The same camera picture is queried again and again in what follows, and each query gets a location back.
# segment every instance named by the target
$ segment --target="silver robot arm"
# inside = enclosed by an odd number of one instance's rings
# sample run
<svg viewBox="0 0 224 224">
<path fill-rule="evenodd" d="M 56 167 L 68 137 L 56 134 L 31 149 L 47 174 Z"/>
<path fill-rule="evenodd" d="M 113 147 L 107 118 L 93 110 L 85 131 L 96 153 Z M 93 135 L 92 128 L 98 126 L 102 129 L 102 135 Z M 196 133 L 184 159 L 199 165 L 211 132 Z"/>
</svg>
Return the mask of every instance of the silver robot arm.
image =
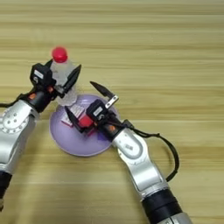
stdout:
<svg viewBox="0 0 224 224">
<path fill-rule="evenodd" d="M 21 94 L 13 103 L 1 103 L 1 107 L 8 108 L 0 116 L 0 211 L 4 208 L 4 195 L 12 174 L 25 149 L 26 141 L 35 128 L 39 114 L 57 96 L 65 96 L 81 71 L 81 66 L 77 66 L 69 74 L 65 85 L 58 86 L 52 77 L 50 65 L 51 61 L 44 66 L 34 65 L 30 76 L 33 89 L 27 94 Z"/>
<path fill-rule="evenodd" d="M 173 145 L 160 135 L 149 135 L 135 129 L 128 120 L 120 122 L 116 114 L 109 110 L 118 100 L 118 96 L 96 82 L 91 81 L 91 84 L 102 95 L 107 96 L 108 101 L 105 103 L 102 100 L 95 100 L 89 105 L 86 116 L 92 122 L 87 127 L 83 127 L 83 122 L 80 123 L 69 108 L 66 108 L 74 127 L 81 133 L 97 129 L 118 149 L 120 158 L 129 168 L 133 185 L 140 196 L 150 224 L 192 224 L 188 215 L 182 212 L 177 199 L 172 195 L 163 174 L 151 161 L 146 142 L 139 135 L 133 134 L 131 130 L 141 133 L 142 136 L 159 137 L 170 147 L 175 158 L 175 170 L 167 179 L 173 178 L 179 167 L 176 164 L 178 155 Z"/>
<path fill-rule="evenodd" d="M 172 195 L 164 176 L 151 161 L 146 142 L 129 129 L 123 129 L 112 143 L 129 168 L 133 185 L 150 223 L 192 224 Z"/>
<path fill-rule="evenodd" d="M 0 117 L 0 210 L 27 138 L 38 119 L 39 113 L 25 101 L 17 101 Z"/>
</svg>

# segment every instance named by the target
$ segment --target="black cable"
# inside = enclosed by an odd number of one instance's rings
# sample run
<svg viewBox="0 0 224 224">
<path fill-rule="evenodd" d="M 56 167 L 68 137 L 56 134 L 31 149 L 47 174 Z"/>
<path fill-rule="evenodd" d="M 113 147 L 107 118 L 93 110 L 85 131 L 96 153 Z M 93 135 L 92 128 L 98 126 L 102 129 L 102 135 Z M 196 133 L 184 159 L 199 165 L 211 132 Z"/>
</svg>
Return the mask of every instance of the black cable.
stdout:
<svg viewBox="0 0 224 224">
<path fill-rule="evenodd" d="M 159 133 L 149 134 L 149 133 L 141 131 L 140 129 L 135 129 L 134 127 L 130 127 L 129 125 L 120 124 L 120 123 L 116 123 L 116 122 L 106 121 L 106 123 L 112 124 L 116 127 L 127 128 L 127 129 L 130 129 L 130 130 L 133 130 L 137 135 L 139 135 L 140 137 L 143 137 L 143 138 L 157 137 L 157 138 L 160 138 L 161 140 L 163 140 L 168 145 L 168 147 L 171 150 L 171 153 L 173 155 L 173 158 L 174 158 L 174 169 L 171 172 L 171 174 L 168 175 L 168 177 L 166 178 L 166 181 L 169 182 L 178 173 L 178 170 L 179 170 L 179 154 L 178 154 L 176 148 L 174 147 L 174 145 L 171 142 L 169 142 L 166 138 L 160 136 Z"/>
<path fill-rule="evenodd" d="M 30 92 L 28 92 L 26 94 L 20 94 L 17 97 L 17 99 L 15 101 L 13 101 L 13 102 L 8 102 L 8 103 L 7 102 L 0 102 L 0 108 L 7 109 L 7 108 L 11 107 L 15 102 L 17 102 L 18 100 L 20 100 L 21 98 L 26 97 L 28 95 L 31 95 L 31 94 L 35 93 L 35 91 L 36 91 L 36 89 L 33 88 Z"/>
</svg>

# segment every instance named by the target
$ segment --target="pink cap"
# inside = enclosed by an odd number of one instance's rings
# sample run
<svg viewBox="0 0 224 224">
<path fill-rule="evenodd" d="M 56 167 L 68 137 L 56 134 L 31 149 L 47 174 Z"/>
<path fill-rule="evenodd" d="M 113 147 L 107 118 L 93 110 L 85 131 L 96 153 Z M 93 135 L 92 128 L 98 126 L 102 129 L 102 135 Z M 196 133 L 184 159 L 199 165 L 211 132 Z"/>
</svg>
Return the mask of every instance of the pink cap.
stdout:
<svg viewBox="0 0 224 224">
<path fill-rule="evenodd" d="M 52 50 L 53 60 L 57 63 L 63 63 L 67 61 L 67 50 L 62 46 L 57 46 Z"/>
</svg>

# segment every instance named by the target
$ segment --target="red component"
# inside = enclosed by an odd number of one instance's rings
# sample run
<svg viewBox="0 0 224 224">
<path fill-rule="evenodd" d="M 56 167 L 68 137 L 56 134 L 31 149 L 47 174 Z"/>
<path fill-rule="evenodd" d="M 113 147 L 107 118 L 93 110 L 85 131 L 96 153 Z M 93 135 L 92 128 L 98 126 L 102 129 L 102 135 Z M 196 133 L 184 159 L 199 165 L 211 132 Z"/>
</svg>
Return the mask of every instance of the red component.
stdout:
<svg viewBox="0 0 224 224">
<path fill-rule="evenodd" d="M 80 126 L 81 127 L 89 127 L 90 125 L 92 125 L 94 122 L 91 120 L 91 118 L 88 115 L 84 115 L 81 119 L 80 119 Z"/>
<path fill-rule="evenodd" d="M 57 46 L 52 50 L 53 60 L 57 63 L 63 63 L 67 61 L 67 50 L 62 46 Z"/>
</svg>

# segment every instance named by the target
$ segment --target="small bottle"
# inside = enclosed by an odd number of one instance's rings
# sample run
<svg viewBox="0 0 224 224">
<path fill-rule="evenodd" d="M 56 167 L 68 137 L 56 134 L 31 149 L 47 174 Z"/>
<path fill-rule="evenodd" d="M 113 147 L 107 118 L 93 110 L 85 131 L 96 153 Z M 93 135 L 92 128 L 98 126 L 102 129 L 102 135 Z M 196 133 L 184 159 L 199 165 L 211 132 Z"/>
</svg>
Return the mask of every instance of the small bottle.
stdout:
<svg viewBox="0 0 224 224">
<path fill-rule="evenodd" d="M 75 69 L 72 61 L 67 58 L 67 50 L 58 46 L 52 50 L 52 77 L 57 81 L 57 85 L 64 85 L 67 82 L 68 75 Z M 71 106 L 77 100 L 75 85 L 61 99 L 59 96 L 56 101 L 61 106 Z"/>
</svg>

